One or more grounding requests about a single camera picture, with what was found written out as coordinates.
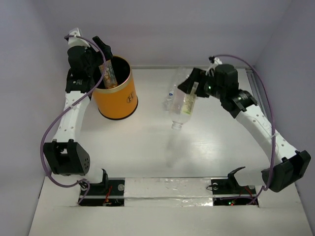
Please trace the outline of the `green label clear bottle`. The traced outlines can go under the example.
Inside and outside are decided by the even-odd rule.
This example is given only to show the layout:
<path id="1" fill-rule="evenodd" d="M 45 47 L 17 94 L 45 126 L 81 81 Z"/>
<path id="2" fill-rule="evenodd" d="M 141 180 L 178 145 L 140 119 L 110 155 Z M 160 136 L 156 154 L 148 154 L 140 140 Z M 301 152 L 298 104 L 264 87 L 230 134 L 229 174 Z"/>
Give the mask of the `green label clear bottle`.
<path id="1" fill-rule="evenodd" d="M 181 130 L 183 124 L 188 122 L 191 118 L 197 98 L 195 92 L 198 85 L 198 82 L 194 82 L 190 94 L 186 94 L 176 88 L 174 98 L 169 109 L 169 114 L 172 119 L 172 129 Z"/>

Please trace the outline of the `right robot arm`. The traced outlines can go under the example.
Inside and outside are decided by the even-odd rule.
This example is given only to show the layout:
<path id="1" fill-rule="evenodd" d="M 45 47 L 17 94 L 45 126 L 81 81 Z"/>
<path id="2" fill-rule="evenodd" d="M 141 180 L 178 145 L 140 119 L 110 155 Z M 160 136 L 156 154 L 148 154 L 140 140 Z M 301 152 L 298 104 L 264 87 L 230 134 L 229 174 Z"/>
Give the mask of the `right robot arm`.
<path id="1" fill-rule="evenodd" d="M 280 192 L 304 176 L 311 156 L 298 151 L 271 125 L 255 98 L 239 88 L 238 71 L 230 64 L 220 64 L 205 71 L 194 68 L 178 86 L 188 95 L 217 98 L 221 106 L 253 136 L 272 167 L 262 170 L 262 180 L 273 192 Z"/>

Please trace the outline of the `clear bottle sideways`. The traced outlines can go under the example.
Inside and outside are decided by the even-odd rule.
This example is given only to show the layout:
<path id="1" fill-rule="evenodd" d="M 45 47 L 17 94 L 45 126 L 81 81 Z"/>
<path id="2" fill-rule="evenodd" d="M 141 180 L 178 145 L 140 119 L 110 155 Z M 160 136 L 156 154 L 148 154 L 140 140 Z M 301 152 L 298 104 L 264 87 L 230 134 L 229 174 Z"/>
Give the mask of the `clear bottle sideways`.
<path id="1" fill-rule="evenodd" d="M 162 108 L 164 111 L 169 111 L 174 100 L 174 94 L 169 93 L 163 100 Z"/>

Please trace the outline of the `clear bottle blue cap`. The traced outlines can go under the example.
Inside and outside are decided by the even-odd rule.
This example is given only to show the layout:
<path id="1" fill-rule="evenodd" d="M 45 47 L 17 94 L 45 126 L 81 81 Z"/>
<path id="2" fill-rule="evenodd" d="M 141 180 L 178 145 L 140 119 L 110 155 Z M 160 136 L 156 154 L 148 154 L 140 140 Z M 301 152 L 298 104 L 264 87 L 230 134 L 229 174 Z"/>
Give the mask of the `clear bottle blue cap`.
<path id="1" fill-rule="evenodd" d="M 173 96 L 177 85 L 182 83 L 188 76 L 189 72 L 187 68 L 177 68 L 174 75 L 171 77 L 171 84 L 168 89 L 168 95 Z"/>

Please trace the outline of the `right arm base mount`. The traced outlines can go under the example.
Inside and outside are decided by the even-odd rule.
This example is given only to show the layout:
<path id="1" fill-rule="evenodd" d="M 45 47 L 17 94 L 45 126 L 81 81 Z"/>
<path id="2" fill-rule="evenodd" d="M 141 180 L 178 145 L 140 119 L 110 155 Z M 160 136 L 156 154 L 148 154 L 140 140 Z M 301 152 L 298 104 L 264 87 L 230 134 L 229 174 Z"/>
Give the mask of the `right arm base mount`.
<path id="1" fill-rule="evenodd" d="M 257 195 L 254 186 L 240 186 L 227 178 L 211 179 L 206 189 L 212 192 L 213 206 L 245 206 Z"/>

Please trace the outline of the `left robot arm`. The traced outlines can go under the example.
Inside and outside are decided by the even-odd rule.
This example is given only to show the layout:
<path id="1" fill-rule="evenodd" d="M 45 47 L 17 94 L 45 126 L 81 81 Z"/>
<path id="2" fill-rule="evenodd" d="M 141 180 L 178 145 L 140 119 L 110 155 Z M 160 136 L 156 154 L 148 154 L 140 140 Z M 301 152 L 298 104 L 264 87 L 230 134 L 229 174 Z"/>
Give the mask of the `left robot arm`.
<path id="1" fill-rule="evenodd" d="M 84 176 L 90 169 L 90 156 L 78 137 L 92 92 L 101 84 L 105 70 L 99 66 L 111 58 L 110 46 L 95 36 L 65 36 L 69 70 L 66 77 L 65 104 L 60 115 L 47 128 L 40 143 L 40 159 L 47 177 L 58 187 L 88 185 Z"/>

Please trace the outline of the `orange label plastic bottle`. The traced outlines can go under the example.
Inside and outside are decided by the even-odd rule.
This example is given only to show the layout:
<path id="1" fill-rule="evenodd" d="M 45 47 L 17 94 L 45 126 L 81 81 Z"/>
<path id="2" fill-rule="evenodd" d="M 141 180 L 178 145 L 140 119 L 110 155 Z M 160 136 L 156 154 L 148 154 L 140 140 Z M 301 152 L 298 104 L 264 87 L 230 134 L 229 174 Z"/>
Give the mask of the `orange label plastic bottle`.
<path id="1" fill-rule="evenodd" d="M 105 63 L 99 66 L 100 72 L 102 73 L 105 69 L 105 74 L 102 77 L 104 86 L 106 89 L 113 89 L 118 86 L 118 82 L 115 76 L 114 68 L 112 65 L 112 59 L 108 59 Z"/>

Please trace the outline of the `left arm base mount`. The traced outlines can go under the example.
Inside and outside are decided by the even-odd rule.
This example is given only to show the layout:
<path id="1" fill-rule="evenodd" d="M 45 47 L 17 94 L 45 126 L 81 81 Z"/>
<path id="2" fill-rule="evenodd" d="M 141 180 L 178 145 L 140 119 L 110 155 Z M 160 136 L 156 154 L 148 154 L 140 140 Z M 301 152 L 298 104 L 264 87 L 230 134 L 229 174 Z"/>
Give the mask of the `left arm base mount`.
<path id="1" fill-rule="evenodd" d="M 93 183 L 79 205 L 84 207 L 123 207 L 124 190 L 124 178 L 110 178 L 106 188 L 102 183 Z"/>

